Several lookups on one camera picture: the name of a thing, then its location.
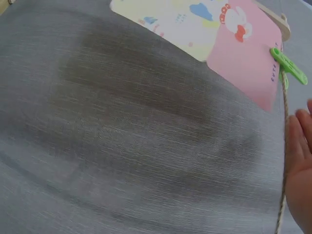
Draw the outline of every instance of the twine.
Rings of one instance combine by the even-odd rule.
[[[284,14],[282,14],[282,19],[286,21],[286,17]],[[284,140],[285,140],[285,146],[284,146],[284,170],[283,170],[283,183],[282,183],[282,193],[281,198],[279,201],[279,210],[278,210],[278,216],[276,221],[276,228],[274,234],[280,234],[281,228],[282,228],[282,219],[283,214],[285,210],[285,204],[286,204],[286,197],[285,197],[285,187],[286,187],[286,179],[287,179],[287,168],[286,168],[286,157],[287,157],[287,148],[288,148],[288,101],[287,101],[287,90],[286,90],[286,75],[285,72],[282,71],[282,85],[283,85],[283,100],[284,100]]]

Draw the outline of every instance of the yellow card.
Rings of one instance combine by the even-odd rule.
[[[227,0],[112,0],[111,9],[206,61]]]

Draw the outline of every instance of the red bow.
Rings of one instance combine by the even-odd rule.
[[[243,42],[243,36],[246,34],[246,30],[242,25],[237,26],[237,33],[235,33],[235,37],[239,42]]]

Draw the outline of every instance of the fingers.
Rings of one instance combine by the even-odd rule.
[[[312,114],[312,99],[308,100],[308,109],[310,111],[310,114]]]
[[[306,110],[298,110],[296,116],[300,122],[305,138],[307,139],[310,151],[312,151],[312,118]]]
[[[290,170],[298,162],[304,160],[302,143],[302,129],[296,116],[290,116],[288,120],[288,148],[287,148],[287,165]]]

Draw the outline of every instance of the green clothespin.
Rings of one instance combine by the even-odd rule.
[[[279,69],[279,79],[282,81],[282,71],[285,73],[292,74],[301,84],[307,85],[308,78],[307,76],[286,56],[284,55],[279,49],[272,48],[270,50],[271,55],[273,58],[280,64]],[[288,88],[289,82],[287,77],[285,77],[286,87]]]

